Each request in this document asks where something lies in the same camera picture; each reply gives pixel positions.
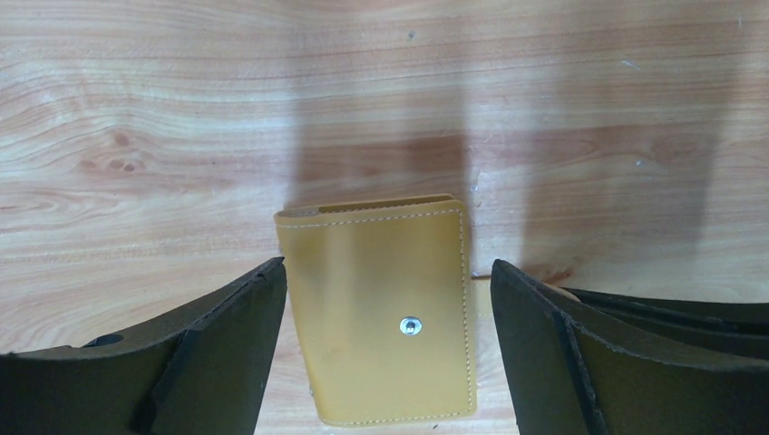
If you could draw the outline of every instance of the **wallet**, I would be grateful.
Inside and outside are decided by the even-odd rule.
[[[450,195],[275,215],[318,416],[334,426],[476,409],[464,205]]]

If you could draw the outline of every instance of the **wooden surface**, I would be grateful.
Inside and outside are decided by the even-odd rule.
[[[278,255],[285,205],[450,192],[562,285],[769,301],[769,5],[0,0],[0,351],[81,345]],[[359,433],[513,433],[480,410]],[[258,433],[315,417],[290,310]]]

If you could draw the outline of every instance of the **metal snap button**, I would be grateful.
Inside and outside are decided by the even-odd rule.
[[[416,317],[406,317],[401,321],[401,332],[406,335],[417,335],[422,331],[422,322]]]

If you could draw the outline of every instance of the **snap button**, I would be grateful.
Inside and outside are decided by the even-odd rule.
[[[422,331],[422,322],[416,317],[406,317],[401,321],[401,332],[406,335],[417,335]]]

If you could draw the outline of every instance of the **wooden table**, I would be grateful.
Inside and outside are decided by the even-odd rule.
[[[449,192],[472,267],[769,300],[769,4],[0,0],[0,350],[81,345],[278,255],[285,205]],[[513,433],[480,409],[356,433]],[[257,433],[322,426],[287,310]]]

